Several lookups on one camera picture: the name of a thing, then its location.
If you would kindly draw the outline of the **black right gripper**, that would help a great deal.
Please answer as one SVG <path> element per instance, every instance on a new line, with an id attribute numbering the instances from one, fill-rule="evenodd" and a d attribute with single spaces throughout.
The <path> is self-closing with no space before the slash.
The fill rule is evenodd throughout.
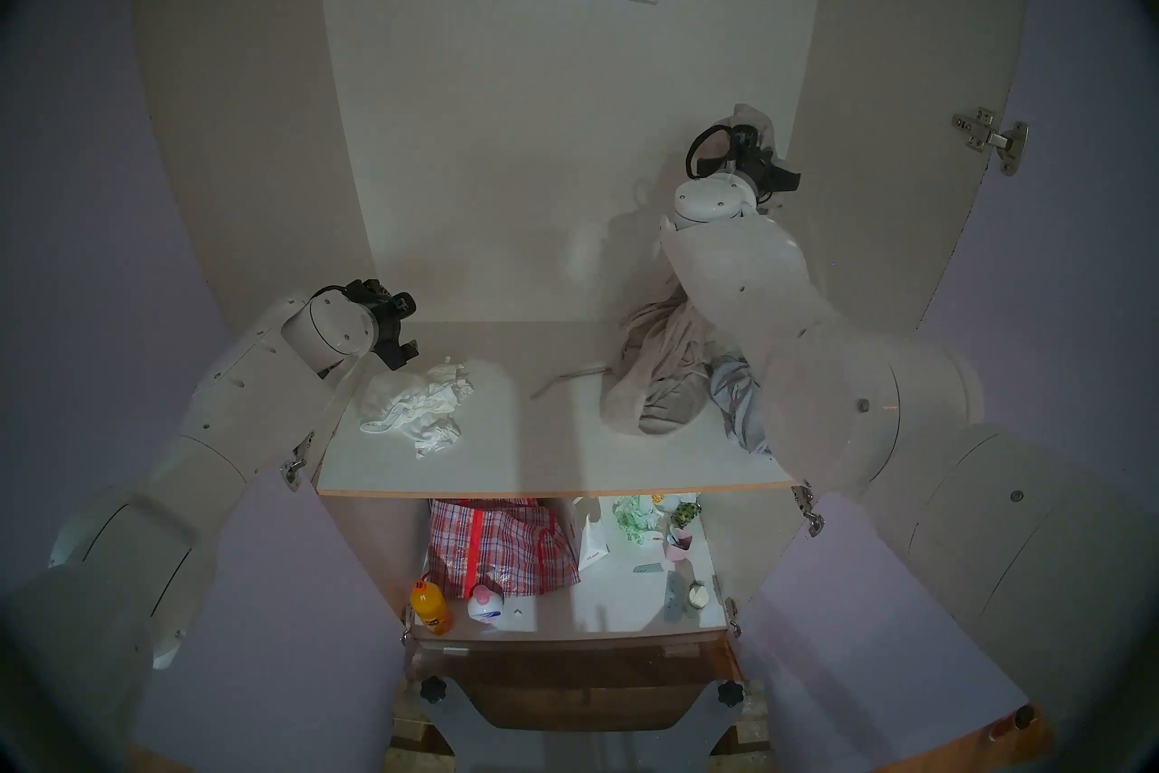
<path id="1" fill-rule="evenodd" d="M 758 205 L 799 190 L 801 174 L 781 166 L 777 150 L 761 141 L 757 129 L 726 129 L 726 133 L 729 143 L 726 169 L 750 181 Z"/>

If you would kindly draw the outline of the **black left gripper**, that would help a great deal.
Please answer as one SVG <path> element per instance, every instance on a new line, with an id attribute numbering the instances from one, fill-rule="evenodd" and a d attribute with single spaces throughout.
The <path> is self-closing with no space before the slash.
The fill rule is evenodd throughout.
<path id="1" fill-rule="evenodd" d="M 342 294 L 369 312 L 371 318 L 370 351 L 391 371 L 399 371 L 420 355 L 416 340 L 400 342 L 401 320 L 416 311 L 407 292 L 391 294 L 378 279 L 353 280 L 342 287 Z"/>

